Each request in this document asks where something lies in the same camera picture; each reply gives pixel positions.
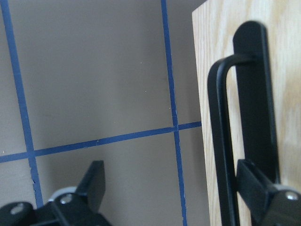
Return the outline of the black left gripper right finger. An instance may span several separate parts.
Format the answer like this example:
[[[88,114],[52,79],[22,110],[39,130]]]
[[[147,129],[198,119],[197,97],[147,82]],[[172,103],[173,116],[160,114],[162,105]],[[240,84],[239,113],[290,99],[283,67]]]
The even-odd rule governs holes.
[[[238,160],[237,188],[255,226],[299,226],[301,193],[272,183],[253,163]]]

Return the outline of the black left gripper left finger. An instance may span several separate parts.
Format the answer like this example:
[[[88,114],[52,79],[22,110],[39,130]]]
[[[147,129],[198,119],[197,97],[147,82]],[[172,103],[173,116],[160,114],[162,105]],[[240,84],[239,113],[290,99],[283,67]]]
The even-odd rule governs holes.
[[[99,213],[105,193],[103,161],[93,161],[77,187],[61,189],[45,205],[11,202],[0,209],[2,226],[109,226]]]

